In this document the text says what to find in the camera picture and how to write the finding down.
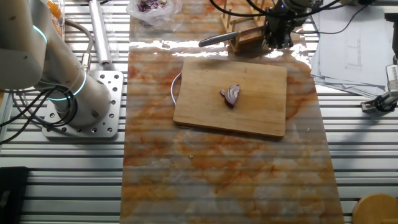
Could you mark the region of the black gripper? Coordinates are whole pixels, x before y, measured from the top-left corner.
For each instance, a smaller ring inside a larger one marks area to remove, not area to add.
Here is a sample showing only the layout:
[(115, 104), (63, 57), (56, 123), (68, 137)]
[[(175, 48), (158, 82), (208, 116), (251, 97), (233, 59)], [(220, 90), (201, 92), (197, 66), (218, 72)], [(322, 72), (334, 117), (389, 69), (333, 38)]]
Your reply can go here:
[(290, 23), (294, 17), (294, 11), (281, 7), (272, 7), (266, 10), (271, 16), (266, 16), (266, 28), (264, 30), (264, 49), (287, 49), (293, 46), (290, 36)]

